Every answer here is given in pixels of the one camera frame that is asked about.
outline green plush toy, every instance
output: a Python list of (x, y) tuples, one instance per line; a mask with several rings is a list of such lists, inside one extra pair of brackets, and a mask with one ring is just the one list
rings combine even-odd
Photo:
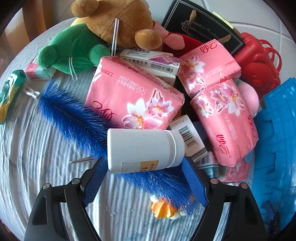
[(98, 66), (101, 57), (110, 56), (107, 43), (88, 29), (77, 24), (58, 33), (38, 54), (38, 65), (66, 73), (80, 73)]

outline brush bristles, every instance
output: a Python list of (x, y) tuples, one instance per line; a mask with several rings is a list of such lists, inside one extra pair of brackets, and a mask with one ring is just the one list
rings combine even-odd
[(171, 206), (194, 215), (197, 205), (181, 165), (151, 172), (117, 174), (140, 190), (148, 192), (158, 200), (166, 200)]
[(115, 126), (72, 93), (52, 81), (39, 99), (42, 115), (54, 123), (65, 139), (74, 141), (95, 159), (107, 156), (107, 131)]

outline white box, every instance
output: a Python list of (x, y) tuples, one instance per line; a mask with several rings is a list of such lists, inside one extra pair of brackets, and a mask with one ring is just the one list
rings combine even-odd
[(149, 69), (149, 68), (142, 67), (142, 66), (140, 66), (140, 67), (141, 67), (141, 69), (153, 74), (157, 78), (160, 78), (161, 80), (168, 83), (169, 85), (174, 86), (174, 83), (176, 81), (176, 76), (175, 75), (165, 73), (165, 72), (161, 72), (161, 71), (156, 70), (156, 69)]
[(177, 75), (180, 68), (180, 59), (174, 57), (171, 53), (143, 49), (125, 49), (119, 54), (119, 57), (135, 65), (173, 75)]
[(179, 131), (185, 142), (185, 155), (190, 156), (194, 162), (207, 154), (207, 149), (187, 115), (173, 120), (168, 129)]
[(203, 158), (195, 163), (196, 166), (204, 170), (210, 178), (219, 177), (219, 164), (213, 152), (208, 151)]

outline pink flower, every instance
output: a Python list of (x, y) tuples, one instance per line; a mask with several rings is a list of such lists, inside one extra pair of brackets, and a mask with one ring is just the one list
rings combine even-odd
[(182, 60), (181, 61), (181, 71), (188, 72), (188, 71), (195, 71), (199, 73), (203, 73), (203, 66), (205, 63), (199, 62), (197, 56), (192, 56), (189, 60)]
[(156, 99), (155, 97), (152, 99), (152, 102), (148, 104), (150, 107), (149, 111), (152, 116), (158, 115), (159, 117), (162, 114), (166, 115), (170, 111), (170, 102), (163, 102), (163, 98)]
[(139, 99), (135, 105), (128, 103), (129, 115), (123, 118), (122, 122), (130, 129), (154, 129), (161, 124), (161, 121), (153, 119), (149, 109), (145, 107), (143, 99)]
[(203, 84), (204, 81), (200, 78), (200, 76), (196, 72), (191, 72), (188, 77), (188, 89), (191, 91), (198, 84)]
[(221, 91), (227, 96), (228, 102), (228, 112), (235, 113), (239, 115), (239, 110), (244, 108), (244, 103), (239, 98), (239, 94), (236, 93), (236, 90), (233, 87), (224, 85), (226, 88), (221, 89)]
[(206, 118), (212, 114), (212, 109), (208, 106), (209, 103), (205, 103), (203, 99), (198, 99), (197, 101), (199, 112)]
[(216, 100), (216, 106), (223, 108), (228, 104), (228, 99), (221, 92), (212, 92), (212, 98)]

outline brown teddy bear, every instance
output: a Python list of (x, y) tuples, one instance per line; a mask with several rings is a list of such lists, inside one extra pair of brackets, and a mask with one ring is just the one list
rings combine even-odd
[(153, 20), (145, 0), (76, 0), (72, 12), (108, 43), (112, 43), (115, 18), (120, 20), (118, 46), (132, 48), (138, 45), (152, 50), (162, 43), (159, 33), (152, 30)]

